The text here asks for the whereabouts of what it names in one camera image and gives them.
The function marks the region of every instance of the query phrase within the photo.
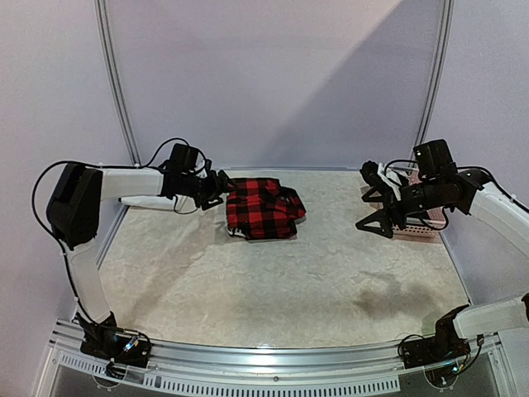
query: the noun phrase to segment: vertical metal post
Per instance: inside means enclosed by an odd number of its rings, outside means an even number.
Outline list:
[[[125,106],[122,85],[117,71],[116,57],[112,46],[112,35],[108,21],[108,11],[106,0],[95,0],[96,16],[98,18],[99,35],[101,36],[102,52],[107,66],[108,79],[114,103],[116,104],[117,117],[122,127],[123,138],[126,148],[133,164],[141,164],[140,152],[136,145],[136,139],[132,133],[131,121]]]
[[[421,125],[417,133],[415,145],[420,145],[426,139],[428,126],[430,125],[431,115],[436,102],[437,92],[439,91],[439,83],[441,81],[441,72],[445,62],[446,47],[448,46],[448,38],[450,35],[450,23],[452,20],[452,12],[454,9],[453,0],[445,0],[443,6],[443,13],[441,17],[441,26],[439,28],[439,36],[437,37],[436,54],[431,68],[430,86],[428,88],[427,101],[422,112]]]

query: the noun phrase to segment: red and black plaid shirt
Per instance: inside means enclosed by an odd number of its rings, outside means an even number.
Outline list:
[[[247,240],[289,238],[298,231],[295,220],[305,207],[294,189],[272,178],[234,178],[236,189],[226,200],[228,229]]]

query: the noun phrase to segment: flannel shirt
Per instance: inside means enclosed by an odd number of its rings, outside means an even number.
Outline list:
[[[298,232],[295,220],[305,207],[294,189],[272,178],[234,178],[226,200],[228,231],[247,240],[290,238]]]

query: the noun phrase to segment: cloth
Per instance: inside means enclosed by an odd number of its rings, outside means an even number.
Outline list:
[[[294,189],[273,178],[236,178],[226,200],[228,231],[247,240],[290,238],[306,210]]]

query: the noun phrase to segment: garment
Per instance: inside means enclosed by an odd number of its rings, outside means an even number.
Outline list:
[[[226,200],[228,231],[247,240],[290,238],[306,210],[294,189],[272,178],[235,178]]]

